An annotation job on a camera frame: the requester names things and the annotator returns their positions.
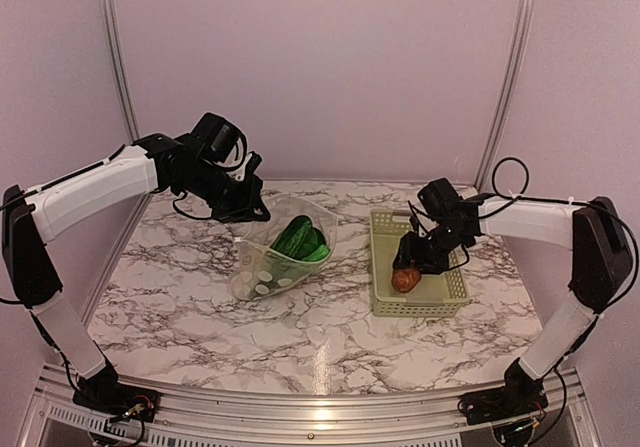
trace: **light green basket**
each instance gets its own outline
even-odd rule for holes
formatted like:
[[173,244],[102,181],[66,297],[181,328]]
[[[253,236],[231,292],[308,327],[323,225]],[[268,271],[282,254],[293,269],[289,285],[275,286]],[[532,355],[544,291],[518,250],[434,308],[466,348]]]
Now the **light green basket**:
[[[423,275],[406,294],[391,285],[393,259],[402,236],[411,230],[410,214],[404,211],[372,210],[370,213],[373,286],[371,303],[378,317],[453,317],[469,303],[469,295],[460,269],[442,275]],[[459,263],[452,252],[450,265]]]

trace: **brown potato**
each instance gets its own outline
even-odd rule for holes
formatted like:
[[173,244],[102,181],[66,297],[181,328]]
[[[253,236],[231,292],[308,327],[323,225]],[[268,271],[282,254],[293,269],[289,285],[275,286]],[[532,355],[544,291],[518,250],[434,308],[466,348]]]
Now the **brown potato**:
[[391,277],[391,285],[396,291],[401,294],[406,294],[407,292],[411,292],[411,290],[418,285],[421,278],[422,274],[418,269],[409,268],[394,270],[393,276]]

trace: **plastic basket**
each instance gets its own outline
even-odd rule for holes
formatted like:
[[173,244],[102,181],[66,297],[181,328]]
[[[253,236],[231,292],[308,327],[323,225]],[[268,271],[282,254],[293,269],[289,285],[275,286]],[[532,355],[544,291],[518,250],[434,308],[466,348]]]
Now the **plastic basket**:
[[[259,300],[292,289],[324,265],[335,250],[338,217],[308,200],[278,195],[266,202],[271,220],[254,223],[249,232],[234,240],[239,253],[236,271],[229,278],[232,294],[241,300]],[[331,253],[318,262],[303,262],[269,246],[298,215],[307,215],[324,234]]]
[[[409,230],[410,214],[404,211],[372,210],[370,213],[373,314],[379,317],[453,317],[469,303],[469,295],[460,269],[442,275],[423,275],[416,287],[406,294],[391,285],[393,259],[400,238]],[[450,265],[458,264],[451,253]]]

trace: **black bracket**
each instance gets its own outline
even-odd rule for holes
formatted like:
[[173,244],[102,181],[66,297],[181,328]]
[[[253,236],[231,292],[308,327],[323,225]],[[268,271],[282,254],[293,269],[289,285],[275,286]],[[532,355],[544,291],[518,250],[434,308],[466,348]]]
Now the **black bracket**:
[[505,372],[504,387],[467,392],[458,410],[469,425],[496,422],[547,408],[549,401],[542,380],[532,380],[516,359]]
[[633,259],[611,199],[591,201],[573,213],[573,268],[569,289],[596,313],[602,313],[631,273]]
[[2,213],[2,257],[16,297],[30,309],[61,291],[62,282],[22,196],[17,185],[4,193],[8,207]]
[[156,390],[121,384],[118,373],[107,360],[107,366],[93,377],[80,378],[73,403],[116,418],[137,404],[143,404],[145,409],[137,415],[145,422],[153,422],[159,398],[160,394]]

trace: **gray veining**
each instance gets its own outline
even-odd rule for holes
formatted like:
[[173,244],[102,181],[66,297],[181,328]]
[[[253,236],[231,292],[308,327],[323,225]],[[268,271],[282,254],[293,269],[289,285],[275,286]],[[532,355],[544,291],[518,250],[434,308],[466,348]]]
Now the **gray veining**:
[[[339,216],[338,245],[304,284],[257,302],[236,300],[233,238],[242,226],[178,216],[151,202],[90,326],[120,372],[227,390],[367,394],[475,384],[502,377],[540,321],[499,238],[464,267],[471,303],[452,319],[373,317],[368,215],[406,208],[420,185],[267,182],[265,197],[302,196]],[[462,189],[462,195],[472,195]],[[193,197],[183,208],[207,215]]]

